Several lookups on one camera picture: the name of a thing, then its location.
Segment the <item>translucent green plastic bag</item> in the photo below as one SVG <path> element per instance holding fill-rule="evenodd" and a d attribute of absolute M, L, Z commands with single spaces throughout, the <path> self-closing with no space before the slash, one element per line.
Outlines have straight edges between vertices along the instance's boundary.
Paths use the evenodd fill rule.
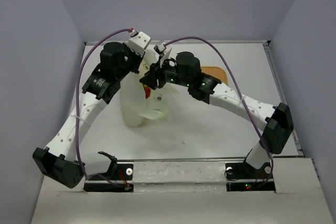
<path fill-rule="evenodd" d="M 166 84 L 161 89 L 152 89 L 150 97 L 146 99 L 143 84 L 140 82 L 149 71 L 150 65 L 156 61 L 154 51 L 146 50 L 139 73 L 131 72 L 121 81 L 120 110 L 128 127 L 139 127 L 147 120 L 165 120 L 170 114 L 169 98 L 178 91 L 171 84 Z"/>

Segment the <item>red cherry bunch with leaves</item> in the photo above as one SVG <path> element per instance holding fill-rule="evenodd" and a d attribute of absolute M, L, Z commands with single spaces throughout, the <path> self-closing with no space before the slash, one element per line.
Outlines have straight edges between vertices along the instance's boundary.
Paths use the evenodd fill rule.
<path fill-rule="evenodd" d="M 145 98 L 148 99 L 151 95 L 151 90 L 152 89 L 145 84 L 143 84 L 143 89 L 144 89 L 144 92 L 145 92 Z"/>

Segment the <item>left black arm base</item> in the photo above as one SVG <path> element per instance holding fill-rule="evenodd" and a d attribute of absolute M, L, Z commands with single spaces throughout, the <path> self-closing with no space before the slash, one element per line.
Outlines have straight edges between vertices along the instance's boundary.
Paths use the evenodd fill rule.
<path fill-rule="evenodd" d="M 115 156 L 103 151 L 99 151 L 98 154 L 109 160 L 109 166 L 104 173 L 94 173 L 94 176 L 86 180 L 83 186 L 84 191 L 89 193 L 133 192 L 133 163 L 120 163 Z"/>

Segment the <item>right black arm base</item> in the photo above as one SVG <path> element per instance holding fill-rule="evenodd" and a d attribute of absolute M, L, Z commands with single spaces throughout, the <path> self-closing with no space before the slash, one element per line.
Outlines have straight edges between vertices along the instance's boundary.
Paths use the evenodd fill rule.
<path fill-rule="evenodd" d="M 265 163 L 260 169 L 254 169 L 245 162 L 226 163 L 224 176 L 226 189 L 234 191 L 276 191 L 271 165 Z"/>

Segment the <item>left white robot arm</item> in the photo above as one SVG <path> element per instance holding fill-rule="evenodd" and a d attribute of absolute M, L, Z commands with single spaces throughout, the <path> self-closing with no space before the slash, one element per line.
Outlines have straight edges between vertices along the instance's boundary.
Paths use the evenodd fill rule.
<path fill-rule="evenodd" d="M 76 187 L 86 176 L 80 157 L 80 144 L 98 115 L 121 88 L 131 72 L 138 73 L 149 39 L 108 42 L 100 52 L 100 61 L 83 85 L 76 85 L 76 104 L 55 137 L 36 148 L 33 160 L 43 175 L 66 186 Z"/>

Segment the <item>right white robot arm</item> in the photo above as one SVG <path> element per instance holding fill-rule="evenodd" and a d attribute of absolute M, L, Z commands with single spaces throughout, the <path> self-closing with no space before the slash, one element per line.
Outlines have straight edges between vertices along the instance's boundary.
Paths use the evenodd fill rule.
<path fill-rule="evenodd" d="M 290 108 L 284 104 L 262 103 L 231 89 L 201 70 L 200 61 L 190 52 L 180 52 L 175 59 L 160 58 L 150 65 L 140 82 L 156 90 L 167 83 L 187 87 L 190 96 L 250 121 L 259 136 L 258 143 L 248 152 L 240 172 L 248 178 L 273 171 L 272 157 L 280 154 L 293 132 Z"/>

